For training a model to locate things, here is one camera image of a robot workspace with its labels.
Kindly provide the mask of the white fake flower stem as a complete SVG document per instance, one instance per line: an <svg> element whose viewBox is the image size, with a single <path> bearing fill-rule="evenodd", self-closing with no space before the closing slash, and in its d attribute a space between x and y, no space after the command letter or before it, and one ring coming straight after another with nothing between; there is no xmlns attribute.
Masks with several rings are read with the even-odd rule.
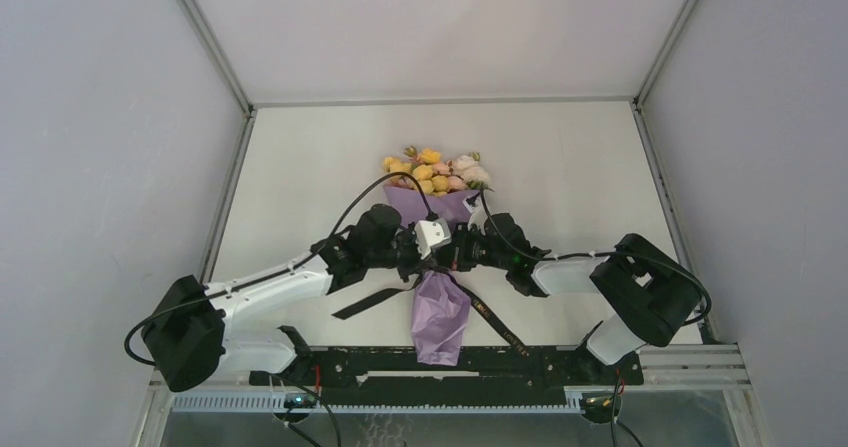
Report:
<svg viewBox="0 0 848 447"><path fill-rule="evenodd" d="M479 152L469 152L460 155L450 162L452 175L472 190L489 190L492 185L491 176L481 164Z"/></svg>

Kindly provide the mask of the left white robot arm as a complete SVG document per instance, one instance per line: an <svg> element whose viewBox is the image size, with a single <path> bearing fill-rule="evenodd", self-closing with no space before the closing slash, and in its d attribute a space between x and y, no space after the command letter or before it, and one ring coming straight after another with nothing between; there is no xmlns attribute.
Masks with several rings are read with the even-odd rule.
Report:
<svg viewBox="0 0 848 447"><path fill-rule="evenodd" d="M176 280L130 333L140 336L148 364L173 392L237 371L277 373L298 384L311 374L311 355L284 327L264 326L261 317L358 283L372 269L395 269L406 278L450 237L435 215L403 226L394 208L377 204L288 263L225 282Z"/></svg>

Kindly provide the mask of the yellow fake flower stem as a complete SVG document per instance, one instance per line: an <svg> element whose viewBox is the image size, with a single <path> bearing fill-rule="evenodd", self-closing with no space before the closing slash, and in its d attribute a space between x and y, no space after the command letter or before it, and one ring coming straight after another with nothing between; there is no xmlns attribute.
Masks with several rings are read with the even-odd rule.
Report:
<svg viewBox="0 0 848 447"><path fill-rule="evenodd" d="M401 172L400 176L386 181L389 186L409 190L417 190L417 186L420 186L427 195L443 196L448 193L435 192L431 182L433 176L431 165L443 161L447 160L440 151L409 146L404 149L402 156L385 157L381 162L381 168L384 173Z"/></svg>

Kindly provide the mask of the pink wrapping paper sheet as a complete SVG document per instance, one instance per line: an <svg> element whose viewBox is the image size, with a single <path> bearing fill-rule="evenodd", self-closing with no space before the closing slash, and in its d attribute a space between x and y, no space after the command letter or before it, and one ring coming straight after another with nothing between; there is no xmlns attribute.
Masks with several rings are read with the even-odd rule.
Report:
<svg viewBox="0 0 848 447"><path fill-rule="evenodd" d="M445 195L429 194L428 203L439 218L454 229L470 220L472 211L466 199L468 190ZM427 271L414 288L411 338L417 361L431 366L455 367L471 309L470 297L448 276Z"/></svg>

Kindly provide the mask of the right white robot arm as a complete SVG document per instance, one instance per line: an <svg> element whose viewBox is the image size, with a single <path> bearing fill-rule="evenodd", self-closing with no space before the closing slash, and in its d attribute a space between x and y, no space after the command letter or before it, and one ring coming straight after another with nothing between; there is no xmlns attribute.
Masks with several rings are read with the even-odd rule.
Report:
<svg viewBox="0 0 848 447"><path fill-rule="evenodd" d="M511 215L498 213L457 224L450 243L437 249L436 262L456 272L499 269L525 297L602 296L612 315L587 334L577 358L579 373L592 383L605 382L618 361L643 346L668 346L712 307L692 273L636 233L610 251L555 255L532 245Z"/></svg>

